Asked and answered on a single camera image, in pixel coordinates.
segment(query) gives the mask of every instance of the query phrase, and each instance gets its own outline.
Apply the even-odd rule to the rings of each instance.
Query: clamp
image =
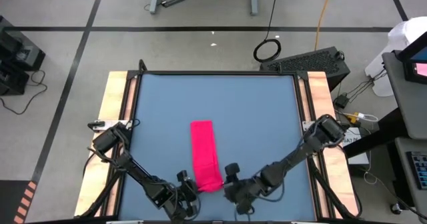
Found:
[[[88,123],[87,127],[92,131],[98,133],[100,131],[105,131],[110,127],[113,127],[115,124],[119,122],[126,125],[127,128],[133,125],[132,120],[95,120],[94,122]]]

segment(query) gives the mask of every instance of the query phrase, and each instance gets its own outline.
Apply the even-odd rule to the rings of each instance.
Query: black box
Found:
[[[344,62],[344,54],[335,47],[262,63],[260,71],[277,71],[279,65],[283,71],[324,71],[330,91],[350,74]]]

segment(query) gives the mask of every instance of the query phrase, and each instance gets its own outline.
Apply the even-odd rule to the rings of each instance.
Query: wooden frame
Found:
[[[99,112],[99,119],[104,120],[117,120],[121,110],[121,104],[124,96],[125,85],[127,81],[127,71],[114,71],[110,72],[103,102],[101,104],[101,111]],[[308,83],[311,91],[311,98],[313,101],[313,108],[316,117],[323,114],[334,115],[334,107],[332,105],[328,83],[326,81],[326,74],[323,72],[309,72]],[[304,82],[300,80],[300,89],[304,90]],[[129,95],[127,105],[125,108],[125,119],[129,119],[131,113],[131,104],[133,101],[133,93],[135,91],[136,79],[132,79],[129,87]],[[308,106],[308,97],[304,91],[301,91],[303,108],[306,119],[310,119],[310,112]],[[348,168],[346,165],[345,155],[339,148],[326,149],[324,151],[324,163],[328,174],[330,187],[335,191],[336,195],[340,198],[341,202],[348,208],[354,215],[358,212],[358,207],[354,197],[352,182]],[[79,199],[77,202],[75,215],[80,215],[85,212],[93,201],[97,198],[101,190],[104,188],[107,181],[109,165],[101,163],[101,161],[94,157],[87,165],[85,177],[81,186]],[[320,197],[320,207],[322,210],[322,217],[329,217],[328,205],[326,196],[323,189],[317,184]],[[110,193],[109,203],[107,206],[107,215],[113,215],[114,204],[117,195],[117,183]],[[340,218],[340,214],[335,210],[335,216]]]

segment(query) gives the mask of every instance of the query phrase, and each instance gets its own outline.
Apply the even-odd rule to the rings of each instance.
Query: yellow cable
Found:
[[[316,42],[314,43],[314,51],[318,48],[318,40],[319,40],[319,31],[320,31],[320,24],[322,23],[323,14],[325,13],[326,6],[328,5],[329,0],[325,0],[325,4],[323,5],[322,13],[320,13],[318,28],[316,30]]]

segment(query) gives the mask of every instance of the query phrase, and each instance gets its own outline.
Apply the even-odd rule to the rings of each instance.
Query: screen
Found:
[[[415,54],[411,60],[414,61],[427,61],[427,47],[423,48],[417,54]]]
[[[416,64],[416,73],[427,77],[427,64],[417,63]]]

